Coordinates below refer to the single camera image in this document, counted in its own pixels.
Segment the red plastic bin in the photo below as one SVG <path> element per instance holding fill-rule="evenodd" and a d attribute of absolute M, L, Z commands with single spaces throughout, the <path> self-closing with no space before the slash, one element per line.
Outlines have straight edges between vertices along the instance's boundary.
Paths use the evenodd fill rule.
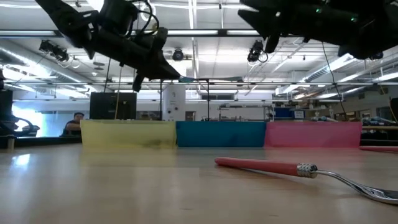
<path fill-rule="evenodd" d="M 360 122 L 275 121 L 267 124 L 265 147 L 356 148 Z"/>

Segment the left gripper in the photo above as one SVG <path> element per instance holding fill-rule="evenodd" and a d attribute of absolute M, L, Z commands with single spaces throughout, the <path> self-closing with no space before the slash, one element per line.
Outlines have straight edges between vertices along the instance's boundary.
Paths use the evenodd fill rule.
<path fill-rule="evenodd" d="M 168 30 L 159 28 L 156 35 L 145 36 L 137 42 L 112 34 L 104 29 L 94 35 L 90 49 L 136 69 L 132 84 L 136 92 L 141 90 L 145 78 L 179 79 L 180 74 L 164 58 L 162 48 L 167 40 Z"/>

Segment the silver ventilation duct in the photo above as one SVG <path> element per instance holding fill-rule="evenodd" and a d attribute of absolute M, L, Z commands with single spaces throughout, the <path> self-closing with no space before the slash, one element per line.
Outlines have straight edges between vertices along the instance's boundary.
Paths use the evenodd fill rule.
<path fill-rule="evenodd" d="M 386 63 L 398 62 L 398 53 L 388 56 L 382 59 L 366 59 L 360 60 L 354 58 L 350 54 L 344 54 L 341 57 L 335 57 L 331 60 L 327 59 L 326 62 L 317 68 L 309 71 L 301 80 L 300 83 L 309 83 L 316 80 L 319 77 L 335 72 L 339 69 L 346 68 L 347 66 L 359 65 L 360 62 L 369 62 L 369 65 L 384 65 Z"/>
<path fill-rule="evenodd" d="M 0 39 L 0 73 L 6 90 L 40 91 L 86 98 L 95 91 L 90 81 L 77 74 L 81 62 L 73 57 L 58 61 L 49 52 L 33 52 L 10 40 Z"/>

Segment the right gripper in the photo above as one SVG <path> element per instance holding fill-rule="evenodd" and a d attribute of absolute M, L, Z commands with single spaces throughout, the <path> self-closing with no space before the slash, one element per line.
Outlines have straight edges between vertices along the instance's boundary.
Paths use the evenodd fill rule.
<path fill-rule="evenodd" d="M 249 9 L 238 16 L 275 50 L 280 37 L 299 35 L 335 44 L 340 53 L 354 53 L 358 36 L 358 9 L 354 0 L 240 0 Z"/>

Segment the black box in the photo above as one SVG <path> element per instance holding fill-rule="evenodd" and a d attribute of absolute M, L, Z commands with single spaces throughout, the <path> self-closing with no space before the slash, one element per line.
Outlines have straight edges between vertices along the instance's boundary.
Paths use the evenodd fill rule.
<path fill-rule="evenodd" d="M 12 114 L 13 92 L 0 90 L 0 115 Z"/>

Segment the black curved stand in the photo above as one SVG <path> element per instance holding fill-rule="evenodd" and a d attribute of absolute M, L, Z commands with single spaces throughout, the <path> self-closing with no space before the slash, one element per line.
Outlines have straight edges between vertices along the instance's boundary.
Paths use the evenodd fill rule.
<path fill-rule="evenodd" d="M 22 131 L 18 131 L 19 121 L 25 122 L 27 125 Z M 12 114 L 0 112 L 0 136 L 1 137 L 21 137 L 28 136 L 33 131 L 37 131 L 37 126 L 33 125 L 29 120 L 18 118 Z"/>

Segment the yellow plastic bin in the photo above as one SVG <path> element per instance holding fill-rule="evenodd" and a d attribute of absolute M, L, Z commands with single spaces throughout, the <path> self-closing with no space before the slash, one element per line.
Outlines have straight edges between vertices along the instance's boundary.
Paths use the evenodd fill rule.
<path fill-rule="evenodd" d="M 81 138 L 85 147 L 128 147 L 131 149 L 176 148 L 174 121 L 84 120 Z"/>

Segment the wooden workbench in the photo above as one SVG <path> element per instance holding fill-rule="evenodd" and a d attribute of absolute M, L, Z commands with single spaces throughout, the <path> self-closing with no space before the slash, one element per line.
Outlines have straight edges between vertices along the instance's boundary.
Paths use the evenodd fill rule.
<path fill-rule="evenodd" d="M 398 126 L 362 126 L 362 130 L 398 131 Z"/>

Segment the metal shelving rack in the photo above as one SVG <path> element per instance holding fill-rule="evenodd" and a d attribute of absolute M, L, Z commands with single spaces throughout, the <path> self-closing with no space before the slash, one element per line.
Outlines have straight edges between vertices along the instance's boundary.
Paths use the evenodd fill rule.
<path fill-rule="evenodd" d="M 232 105 L 218 107 L 219 121 L 268 121 L 273 120 L 274 109 L 268 105 Z"/>

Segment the red-handled spoon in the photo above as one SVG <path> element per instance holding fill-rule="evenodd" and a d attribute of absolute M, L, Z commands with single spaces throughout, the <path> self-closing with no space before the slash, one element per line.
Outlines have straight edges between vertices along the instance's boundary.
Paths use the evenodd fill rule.
<path fill-rule="evenodd" d="M 318 175 L 325 175 L 346 184 L 348 187 L 351 187 L 363 197 L 389 205 L 398 205 L 398 191 L 378 189 L 359 184 L 340 174 L 337 174 L 336 172 L 320 170 L 315 164 L 289 163 L 259 159 L 240 159 L 233 157 L 217 157 L 215 159 L 215 163 L 218 166 L 233 167 L 237 169 L 258 170 L 263 172 L 303 177 L 308 179 L 314 179 Z"/>

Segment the white column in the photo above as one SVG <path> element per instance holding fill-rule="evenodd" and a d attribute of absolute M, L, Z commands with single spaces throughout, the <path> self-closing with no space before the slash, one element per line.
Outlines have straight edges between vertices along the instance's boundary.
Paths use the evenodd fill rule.
<path fill-rule="evenodd" d="M 164 121 L 185 121 L 185 85 L 167 85 L 162 93 L 162 119 Z"/>

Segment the black panel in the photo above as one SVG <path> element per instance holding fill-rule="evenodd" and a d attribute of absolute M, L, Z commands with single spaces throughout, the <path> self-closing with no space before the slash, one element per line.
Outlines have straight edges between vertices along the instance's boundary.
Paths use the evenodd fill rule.
<path fill-rule="evenodd" d="M 136 119 L 136 93 L 92 93 L 90 119 Z"/>

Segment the person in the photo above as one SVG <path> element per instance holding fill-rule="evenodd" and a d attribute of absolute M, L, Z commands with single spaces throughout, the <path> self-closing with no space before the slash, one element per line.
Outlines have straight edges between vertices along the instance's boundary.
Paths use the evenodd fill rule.
<path fill-rule="evenodd" d="M 62 136 L 81 136 L 81 120 L 84 116 L 81 112 L 75 113 L 73 119 L 66 123 Z"/>

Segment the black overhead frame beam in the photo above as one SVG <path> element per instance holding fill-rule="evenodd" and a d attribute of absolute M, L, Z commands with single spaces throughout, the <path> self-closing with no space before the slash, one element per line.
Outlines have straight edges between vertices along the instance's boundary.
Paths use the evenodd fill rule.
<path fill-rule="evenodd" d="M 171 37 L 258 37 L 255 30 L 229 29 L 171 29 Z M 0 30 L 0 38 L 63 37 L 58 30 Z"/>

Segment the black background rig frame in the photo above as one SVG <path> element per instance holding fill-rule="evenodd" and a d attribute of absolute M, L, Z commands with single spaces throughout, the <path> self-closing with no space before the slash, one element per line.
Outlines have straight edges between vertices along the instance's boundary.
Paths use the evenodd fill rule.
<path fill-rule="evenodd" d="M 204 85 L 205 91 L 207 91 L 207 99 L 206 99 L 206 117 L 209 119 L 210 117 L 210 80 L 208 78 L 189 78 L 189 77 L 180 77 L 178 80 L 171 79 L 160 79 L 159 83 L 159 106 L 160 106 L 160 120 L 162 119 L 162 99 L 163 99 L 163 90 L 167 85 L 195 85 L 197 87 L 197 95 L 201 95 L 199 86 Z"/>

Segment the red handled silver fork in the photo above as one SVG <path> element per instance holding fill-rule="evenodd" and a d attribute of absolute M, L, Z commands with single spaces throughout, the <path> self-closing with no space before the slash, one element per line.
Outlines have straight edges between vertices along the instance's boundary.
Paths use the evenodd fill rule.
<path fill-rule="evenodd" d="M 360 150 L 398 153 L 398 146 L 360 146 Z"/>

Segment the blue crate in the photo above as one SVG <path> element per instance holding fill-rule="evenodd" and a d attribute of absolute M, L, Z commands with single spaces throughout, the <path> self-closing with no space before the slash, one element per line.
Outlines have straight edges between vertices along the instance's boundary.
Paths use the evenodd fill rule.
<path fill-rule="evenodd" d="M 274 119 L 294 119 L 294 111 L 290 108 L 274 108 Z"/>

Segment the blue plastic bin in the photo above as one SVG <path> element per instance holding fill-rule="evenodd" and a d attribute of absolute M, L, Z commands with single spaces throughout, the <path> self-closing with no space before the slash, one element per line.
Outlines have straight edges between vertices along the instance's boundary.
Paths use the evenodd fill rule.
<path fill-rule="evenodd" d="M 177 121 L 178 147 L 262 147 L 267 123 Z"/>

